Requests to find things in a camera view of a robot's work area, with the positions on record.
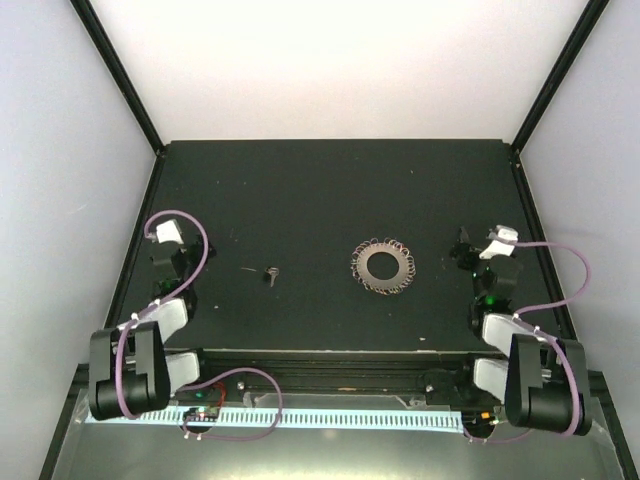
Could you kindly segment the metal disc with keyrings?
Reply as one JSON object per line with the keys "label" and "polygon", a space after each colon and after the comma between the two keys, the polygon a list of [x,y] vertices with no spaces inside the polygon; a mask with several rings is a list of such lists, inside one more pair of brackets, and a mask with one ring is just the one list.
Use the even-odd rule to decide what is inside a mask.
{"label": "metal disc with keyrings", "polygon": [[391,238],[372,238],[359,244],[351,253],[350,268],[359,285],[381,295],[402,293],[416,275],[410,249]]}

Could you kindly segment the small silver key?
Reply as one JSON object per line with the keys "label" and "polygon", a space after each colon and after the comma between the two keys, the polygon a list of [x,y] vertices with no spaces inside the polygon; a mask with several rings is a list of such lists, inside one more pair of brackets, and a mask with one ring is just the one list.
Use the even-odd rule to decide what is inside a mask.
{"label": "small silver key", "polygon": [[276,281],[276,278],[279,275],[279,269],[277,267],[268,267],[265,270],[266,278],[269,282],[269,286],[273,287]]}

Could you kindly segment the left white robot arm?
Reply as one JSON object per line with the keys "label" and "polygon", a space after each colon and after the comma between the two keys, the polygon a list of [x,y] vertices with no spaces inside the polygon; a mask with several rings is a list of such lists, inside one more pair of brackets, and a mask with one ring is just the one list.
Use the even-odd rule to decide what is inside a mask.
{"label": "left white robot arm", "polygon": [[162,410],[179,388],[193,399],[214,388],[213,372],[195,353],[167,354],[164,344],[195,317],[198,296],[187,281],[215,251],[198,237],[191,245],[156,244],[156,278],[149,307],[90,338],[89,407],[99,420],[135,419]]}

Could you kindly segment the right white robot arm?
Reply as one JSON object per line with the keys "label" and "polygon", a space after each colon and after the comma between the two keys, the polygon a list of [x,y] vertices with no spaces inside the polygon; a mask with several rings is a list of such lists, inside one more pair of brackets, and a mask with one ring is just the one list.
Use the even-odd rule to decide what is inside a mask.
{"label": "right white robot arm", "polygon": [[504,357],[476,360],[473,368],[457,374],[454,388],[467,403],[491,394],[501,401],[514,427],[585,436],[593,420],[583,345],[555,337],[522,318],[568,302],[519,309],[511,305],[523,269],[514,252],[524,245],[516,230],[502,225],[489,231],[483,246],[474,245],[465,228],[458,231],[450,255],[471,275],[470,328]]}

